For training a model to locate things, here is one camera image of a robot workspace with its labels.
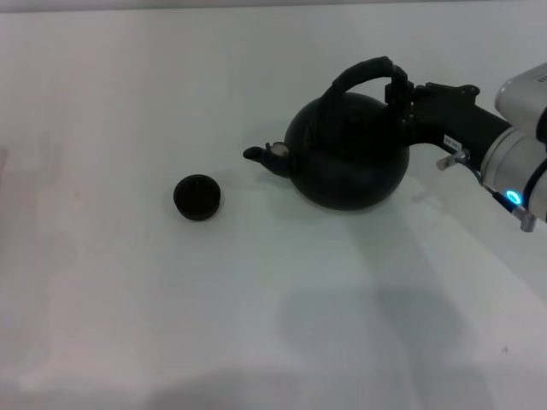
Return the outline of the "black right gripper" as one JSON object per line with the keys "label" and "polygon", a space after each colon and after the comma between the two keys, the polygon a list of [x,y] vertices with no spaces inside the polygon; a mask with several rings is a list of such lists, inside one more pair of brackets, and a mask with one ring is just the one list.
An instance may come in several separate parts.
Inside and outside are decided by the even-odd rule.
{"label": "black right gripper", "polygon": [[452,138],[472,157],[485,156],[510,124],[475,103],[479,88],[434,83],[414,86],[407,73],[396,69],[396,79],[385,86],[388,117],[398,127],[409,126],[409,143],[431,144],[450,153],[444,139]]}

